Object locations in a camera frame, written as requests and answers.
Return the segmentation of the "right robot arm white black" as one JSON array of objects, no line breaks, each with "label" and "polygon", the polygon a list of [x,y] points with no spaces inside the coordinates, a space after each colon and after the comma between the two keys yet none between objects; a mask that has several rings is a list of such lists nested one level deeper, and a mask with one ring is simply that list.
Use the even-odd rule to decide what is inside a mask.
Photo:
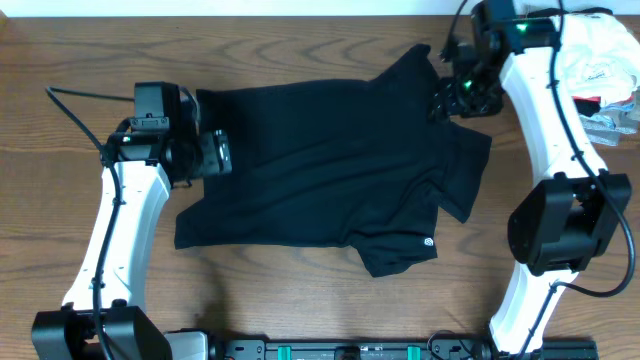
[{"label": "right robot arm white black", "polygon": [[615,17],[596,10],[552,9],[522,17],[495,1],[471,15],[474,40],[449,37],[433,120],[498,113],[510,100],[528,148],[529,195],[508,221],[514,270],[474,359],[594,359],[591,342],[543,339],[562,293],[601,256],[624,217],[631,184],[611,173],[594,149],[575,102],[591,96],[616,102],[639,84],[639,44]]}]

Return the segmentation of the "black t-shirt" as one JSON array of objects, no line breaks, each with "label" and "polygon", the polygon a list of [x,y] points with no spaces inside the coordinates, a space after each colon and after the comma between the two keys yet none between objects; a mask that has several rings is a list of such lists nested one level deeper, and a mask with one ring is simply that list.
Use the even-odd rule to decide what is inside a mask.
[{"label": "black t-shirt", "polygon": [[177,216],[175,246],[352,247],[374,277],[434,259],[438,214],[467,221],[492,140],[430,118],[429,52],[415,45],[370,81],[199,90],[232,170]]}]

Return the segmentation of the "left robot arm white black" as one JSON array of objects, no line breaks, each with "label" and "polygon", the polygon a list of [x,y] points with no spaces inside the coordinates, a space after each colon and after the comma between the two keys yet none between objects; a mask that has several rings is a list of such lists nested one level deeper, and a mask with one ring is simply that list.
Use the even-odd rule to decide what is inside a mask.
[{"label": "left robot arm white black", "polygon": [[60,309],[35,317],[41,359],[211,359],[204,330],[164,333],[146,314],[156,226],[172,187],[231,169],[227,134],[117,130],[103,146],[102,195],[81,268]]}]

